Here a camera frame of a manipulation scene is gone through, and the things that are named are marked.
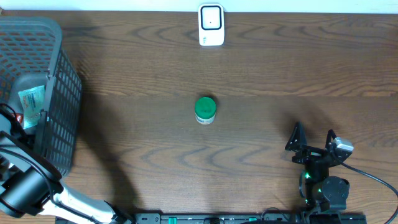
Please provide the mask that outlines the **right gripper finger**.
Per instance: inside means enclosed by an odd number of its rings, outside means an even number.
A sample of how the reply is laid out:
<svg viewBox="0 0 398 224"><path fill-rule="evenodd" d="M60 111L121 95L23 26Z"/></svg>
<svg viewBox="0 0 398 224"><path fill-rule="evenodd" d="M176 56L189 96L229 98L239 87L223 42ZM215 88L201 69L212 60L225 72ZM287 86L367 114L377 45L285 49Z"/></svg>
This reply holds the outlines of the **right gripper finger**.
<svg viewBox="0 0 398 224"><path fill-rule="evenodd" d="M336 138L336 134L335 134L334 130L330 129L326 136L325 149L329 149L329 145L332 143L332 141L335 138Z"/></svg>
<svg viewBox="0 0 398 224"><path fill-rule="evenodd" d="M286 151L299 152L307 145L307 138L301 122L296 122L293 132L285 146Z"/></svg>

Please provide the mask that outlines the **teal toilet tissue pack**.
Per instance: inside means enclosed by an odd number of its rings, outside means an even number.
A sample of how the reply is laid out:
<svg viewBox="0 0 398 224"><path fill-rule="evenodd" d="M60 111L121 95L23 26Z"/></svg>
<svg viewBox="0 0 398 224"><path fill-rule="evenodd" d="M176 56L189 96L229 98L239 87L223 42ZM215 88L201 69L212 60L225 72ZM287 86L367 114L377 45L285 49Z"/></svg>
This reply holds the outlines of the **teal toilet tissue pack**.
<svg viewBox="0 0 398 224"><path fill-rule="evenodd" d="M24 129L36 126L44 109L45 86L37 86L18 93L24 116Z"/></svg>

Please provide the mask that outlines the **green lid jar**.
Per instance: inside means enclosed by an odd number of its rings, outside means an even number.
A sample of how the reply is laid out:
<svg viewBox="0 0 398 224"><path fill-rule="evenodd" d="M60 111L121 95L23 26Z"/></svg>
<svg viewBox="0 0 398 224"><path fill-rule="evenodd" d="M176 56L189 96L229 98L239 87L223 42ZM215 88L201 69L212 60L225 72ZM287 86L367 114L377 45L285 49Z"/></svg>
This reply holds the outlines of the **green lid jar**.
<svg viewBox="0 0 398 224"><path fill-rule="evenodd" d="M211 124L216 116L216 103L210 97L201 97L195 103L195 118L200 124Z"/></svg>

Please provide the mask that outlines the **red chocolate bar wrapper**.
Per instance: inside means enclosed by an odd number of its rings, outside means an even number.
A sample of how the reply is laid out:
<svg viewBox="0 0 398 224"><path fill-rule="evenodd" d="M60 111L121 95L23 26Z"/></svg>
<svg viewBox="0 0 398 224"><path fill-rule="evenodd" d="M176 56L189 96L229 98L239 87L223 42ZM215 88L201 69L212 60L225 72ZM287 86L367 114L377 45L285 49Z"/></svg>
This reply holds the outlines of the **red chocolate bar wrapper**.
<svg viewBox="0 0 398 224"><path fill-rule="evenodd" d="M23 124L23 118L24 118L23 114L19 114L19 113L16 114L16 119L18 120L18 122L20 124Z"/></svg>

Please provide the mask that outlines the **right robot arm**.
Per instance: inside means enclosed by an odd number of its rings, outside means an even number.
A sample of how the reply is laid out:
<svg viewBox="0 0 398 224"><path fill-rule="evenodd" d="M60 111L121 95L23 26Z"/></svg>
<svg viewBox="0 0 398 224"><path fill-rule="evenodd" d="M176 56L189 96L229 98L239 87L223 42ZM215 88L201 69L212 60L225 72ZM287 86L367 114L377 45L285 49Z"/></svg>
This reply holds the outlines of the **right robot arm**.
<svg viewBox="0 0 398 224"><path fill-rule="evenodd" d="M309 146L303 125L295 123L285 146L295 155L292 162L304 165L299 178L299 192L306 207L300 212L302 223L341 223L341 211L346 209L349 182L329 174L329 168L340 165L354 151L353 144L338 137L331 129L325 147Z"/></svg>

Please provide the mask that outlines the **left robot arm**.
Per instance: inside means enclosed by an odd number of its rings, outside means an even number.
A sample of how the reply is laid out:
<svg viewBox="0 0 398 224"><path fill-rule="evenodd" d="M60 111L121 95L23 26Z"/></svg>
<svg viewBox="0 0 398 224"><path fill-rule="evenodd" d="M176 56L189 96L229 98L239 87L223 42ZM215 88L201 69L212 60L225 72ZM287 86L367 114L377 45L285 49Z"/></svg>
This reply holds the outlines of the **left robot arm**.
<svg viewBox="0 0 398 224"><path fill-rule="evenodd" d="M52 215L70 223L135 223L136 219L104 200L69 188L59 171L29 147L29 138L16 112L1 104L1 211L20 218L25 214Z"/></svg>

